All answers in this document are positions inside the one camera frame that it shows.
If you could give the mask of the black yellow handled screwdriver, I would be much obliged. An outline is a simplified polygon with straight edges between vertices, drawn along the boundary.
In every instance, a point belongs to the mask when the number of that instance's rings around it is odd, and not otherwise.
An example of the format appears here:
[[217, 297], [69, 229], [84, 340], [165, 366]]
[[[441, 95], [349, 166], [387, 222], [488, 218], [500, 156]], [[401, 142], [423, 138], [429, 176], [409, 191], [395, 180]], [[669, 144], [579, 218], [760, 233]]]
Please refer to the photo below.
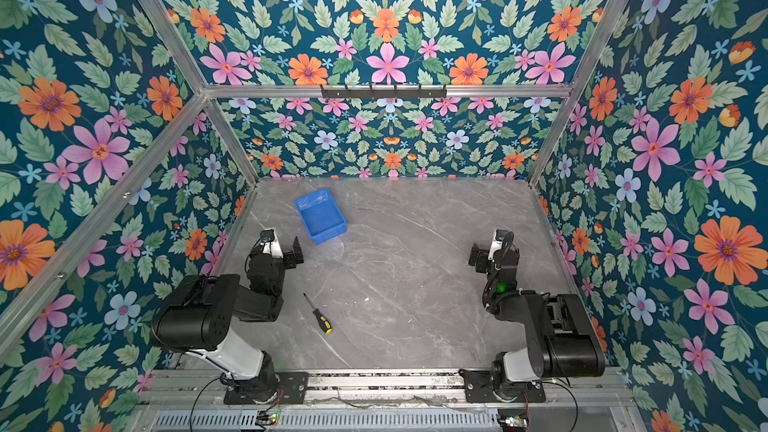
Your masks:
[[306, 293], [303, 293], [303, 296], [307, 303], [309, 304], [310, 308], [312, 309], [312, 313], [317, 321], [318, 327], [320, 328], [321, 332], [323, 334], [329, 335], [333, 332], [333, 327], [330, 322], [330, 320], [320, 311], [318, 307], [316, 307], [309, 296]]

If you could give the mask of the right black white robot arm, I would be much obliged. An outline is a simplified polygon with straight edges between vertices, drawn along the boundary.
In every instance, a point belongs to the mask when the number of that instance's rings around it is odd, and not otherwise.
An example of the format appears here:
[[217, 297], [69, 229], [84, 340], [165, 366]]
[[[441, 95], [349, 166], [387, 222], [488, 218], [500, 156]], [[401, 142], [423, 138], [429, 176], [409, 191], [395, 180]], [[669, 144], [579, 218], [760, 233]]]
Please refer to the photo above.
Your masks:
[[472, 245], [468, 265], [486, 276], [481, 295], [485, 311], [521, 326], [523, 342], [497, 354], [489, 371], [463, 374], [469, 401], [541, 403], [546, 379], [570, 381], [605, 372], [603, 346], [579, 295], [519, 287], [519, 262], [509, 230], [497, 229], [488, 248]]

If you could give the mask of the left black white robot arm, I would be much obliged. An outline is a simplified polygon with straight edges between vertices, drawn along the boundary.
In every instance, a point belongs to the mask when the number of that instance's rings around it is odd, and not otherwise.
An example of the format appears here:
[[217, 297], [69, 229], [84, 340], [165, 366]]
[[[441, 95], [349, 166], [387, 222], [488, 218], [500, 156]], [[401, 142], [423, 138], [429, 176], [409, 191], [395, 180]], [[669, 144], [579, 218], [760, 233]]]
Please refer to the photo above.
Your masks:
[[276, 321], [284, 305], [286, 272], [303, 262], [298, 240], [282, 250], [273, 231], [264, 230], [246, 258], [250, 285], [241, 285], [237, 274], [183, 279], [153, 319], [152, 343], [216, 367], [219, 382], [227, 387], [227, 404], [277, 401], [282, 390], [271, 356], [238, 335], [232, 322]]

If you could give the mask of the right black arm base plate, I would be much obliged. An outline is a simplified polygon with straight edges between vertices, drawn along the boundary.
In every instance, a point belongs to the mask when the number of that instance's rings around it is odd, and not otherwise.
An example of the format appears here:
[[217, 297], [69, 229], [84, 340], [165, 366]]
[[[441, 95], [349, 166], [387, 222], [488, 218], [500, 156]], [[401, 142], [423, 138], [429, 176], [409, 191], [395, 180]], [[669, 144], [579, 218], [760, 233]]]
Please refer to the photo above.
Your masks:
[[511, 382], [501, 372], [460, 369], [468, 403], [544, 403], [546, 395], [540, 382]]

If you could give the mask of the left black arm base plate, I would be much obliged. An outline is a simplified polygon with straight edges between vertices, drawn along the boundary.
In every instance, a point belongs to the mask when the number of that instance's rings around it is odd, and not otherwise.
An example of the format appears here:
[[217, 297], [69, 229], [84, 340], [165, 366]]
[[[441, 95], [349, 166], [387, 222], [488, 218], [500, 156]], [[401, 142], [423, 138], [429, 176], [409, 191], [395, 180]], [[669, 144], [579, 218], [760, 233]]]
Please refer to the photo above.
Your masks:
[[308, 391], [307, 372], [267, 373], [249, 380], [229, 380], [225, 405], [303, 404]]

